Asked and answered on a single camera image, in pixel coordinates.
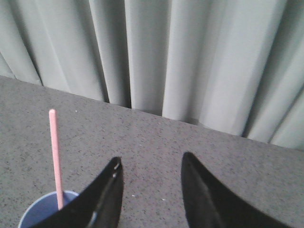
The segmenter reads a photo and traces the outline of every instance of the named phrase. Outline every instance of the curtain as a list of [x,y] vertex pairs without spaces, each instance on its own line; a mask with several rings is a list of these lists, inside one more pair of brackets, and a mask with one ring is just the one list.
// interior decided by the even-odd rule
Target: curtain
[[0,0],[0,75],[304,150],[302,0]]

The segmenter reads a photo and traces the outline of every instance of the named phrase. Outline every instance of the plastic cup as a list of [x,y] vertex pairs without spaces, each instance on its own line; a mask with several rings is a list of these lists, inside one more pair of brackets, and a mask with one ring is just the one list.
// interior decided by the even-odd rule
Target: plastic cup
[[[78,196],[74,191],[64,191],[64,206]],[[58,211],[56,192],[50,192],[33,202],[24,212],[18,228],[29,228]]]

